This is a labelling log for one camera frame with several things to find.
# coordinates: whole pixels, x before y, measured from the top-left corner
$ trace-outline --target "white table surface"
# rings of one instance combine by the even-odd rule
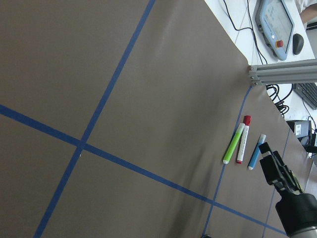
[[[241,53],[248,60],[249,65],[261,64],[260,58],[257,54],[256,47],[253,41],[252,32],[250,30],[235,31],[230,19],[227,15],[225,5],[223,0],[205,0],[208,7],[211,9],[213,14],[216,16],[218,21],[221,23],[222,27],[225,29],[233,43],[241,51]],[[230,16],[236,26],[240,29],[243,27],[250,27],[250,20],[247,12],[247,0],[226,0]],[[265,45],[263,35],[258,31],[256,22],[255,22],[255,8],[257,1],[249,0],[250,14],[252,18],[252,23],[254,31],[256,34],[258,47],[261,53],[264,55],[268,63],[279,63],[279,62],[290,62],[290,61],[299,61],[299,60],[311,60],[315,59],[313,50],[309,43],[306,31],[300,19],[299,13],[297,11],[294,0],[285,0],[287,8],[292,15],[294,26],[294,34],[299,33],[304,38],[304,47],[299,55],[294,55],[292,52],[292,44],[289,49],[287,59],[285,61],[280,61],[273,56],[272,50]],[[286,96],[291,88],[291,84],[282,84],[280,85],[280,98]],[[285,103],[290,107],[290,111],[285,115],[286,120],[306,120],[308,118],[308,113],[303,106],[302,99],[296,94],[292,93],[286,100]],[[313,110],[308,105],[306,105],[314,120],[317,121],[317,110]]]

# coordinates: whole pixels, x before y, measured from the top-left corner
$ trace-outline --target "person's arm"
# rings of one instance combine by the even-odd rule
[[[310,5],[305,8],[304,11],[300,14],[303,24],[312,20],[317,16],[317,3]]]

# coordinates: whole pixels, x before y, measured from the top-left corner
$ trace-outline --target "black mouse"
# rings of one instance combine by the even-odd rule
[[[304,46],[304,38],[300,34],[293,35],[293,54],[298,55]]]

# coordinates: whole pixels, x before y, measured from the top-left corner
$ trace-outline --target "white label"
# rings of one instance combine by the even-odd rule
[[[301,134],[301,127],[302,125],[296,125],[295,127],[295,135],[300,135]]]

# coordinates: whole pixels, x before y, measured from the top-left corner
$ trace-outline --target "red button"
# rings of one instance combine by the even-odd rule
[[[283,41],[276,41],[276,47],[277,48],[283,47]]]

